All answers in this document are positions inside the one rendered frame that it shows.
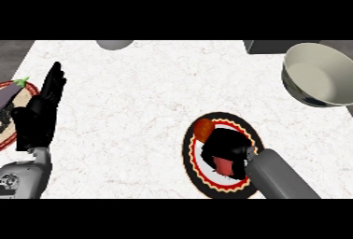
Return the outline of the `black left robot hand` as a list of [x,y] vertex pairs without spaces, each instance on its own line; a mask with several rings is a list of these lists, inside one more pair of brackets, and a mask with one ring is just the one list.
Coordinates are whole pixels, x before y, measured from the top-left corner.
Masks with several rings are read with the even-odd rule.
[[52,139],[55,109],[66,84],[60,62],[54,62],[44,79],[41,91],[24,106],[16,107],[10,116],[16,131],[16,150],[45,148]]

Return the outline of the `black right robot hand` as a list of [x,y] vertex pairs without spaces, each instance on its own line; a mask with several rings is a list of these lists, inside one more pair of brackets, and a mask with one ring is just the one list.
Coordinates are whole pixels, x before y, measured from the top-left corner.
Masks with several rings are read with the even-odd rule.
[[241,180],[246,149],[250,146],[252,142],[240,132],[215,128],[200,147],[200,158],[221,176]]

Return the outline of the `red orange bell pepper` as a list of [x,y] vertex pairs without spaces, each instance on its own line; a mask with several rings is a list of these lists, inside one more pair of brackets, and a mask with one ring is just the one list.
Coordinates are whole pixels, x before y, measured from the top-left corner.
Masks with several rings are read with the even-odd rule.
[[200,158],[221,176],[231,176],[233,162],[213,155],[215,143],[209,140],[213,129],[215,124],[209,119],[199,119],[193,125],[193,135],[202,143]]

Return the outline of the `red-rimmed beige plate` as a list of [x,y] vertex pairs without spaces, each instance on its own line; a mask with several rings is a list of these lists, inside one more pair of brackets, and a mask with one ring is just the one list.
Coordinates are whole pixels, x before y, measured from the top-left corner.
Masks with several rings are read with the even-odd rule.
[[24,106],[33,95],[38,94],[36,87],[27,82],[23,90],[13,97],[7,107],[0,110],[0,151],[2,151],[16,141],[16,131],[13,120],[10,117],[10,110],[14,107]]

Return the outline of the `black red-rimmed plate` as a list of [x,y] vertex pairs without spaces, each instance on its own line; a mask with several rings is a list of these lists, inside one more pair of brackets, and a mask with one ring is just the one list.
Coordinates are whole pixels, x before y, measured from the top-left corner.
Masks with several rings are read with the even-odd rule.
[[[262,143],[256,131],[249,123],[236,115],[225,112],[212,112],[200,116],[213,122],[216,128],[237,131],[250,140],[252,153],[262,151]],[[190,181],[197,190],[212,199],[247,199],[256,192],[249,180],[236,180],[216,173],[200,157],[202,143],[193,134],[193,124],[184,134],[181,144],[182,165]]]

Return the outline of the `cream bowl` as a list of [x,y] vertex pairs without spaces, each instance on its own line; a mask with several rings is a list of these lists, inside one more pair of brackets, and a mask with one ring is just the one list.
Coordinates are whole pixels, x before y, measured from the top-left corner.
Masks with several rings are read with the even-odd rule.
[[290,96],[312,107],[353,105],[353,60],[318,43],[299,43],[283,55],[280,80]]

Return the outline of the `purple eggplant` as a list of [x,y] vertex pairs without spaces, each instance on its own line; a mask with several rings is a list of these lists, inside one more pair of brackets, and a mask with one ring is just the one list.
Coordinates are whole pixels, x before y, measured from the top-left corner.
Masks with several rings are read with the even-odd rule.
[[0,90],[0,110],[7,107],[14,96],[24,88],[27,79],[27,77],[16,79],[11,84]]

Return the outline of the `grey round object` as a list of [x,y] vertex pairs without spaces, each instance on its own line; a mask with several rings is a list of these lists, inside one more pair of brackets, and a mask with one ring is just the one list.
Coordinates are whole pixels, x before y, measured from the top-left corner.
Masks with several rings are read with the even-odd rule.
[[97,40],[95,43],[106,50],[117,50],[126,48],[132,40]]

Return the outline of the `dark grey box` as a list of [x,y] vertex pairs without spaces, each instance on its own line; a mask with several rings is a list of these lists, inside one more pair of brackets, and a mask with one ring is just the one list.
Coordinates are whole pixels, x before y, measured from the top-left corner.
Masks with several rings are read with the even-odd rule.
[[299,43],[318,43],[318,40],[243,40],[247,54],[283,54]]

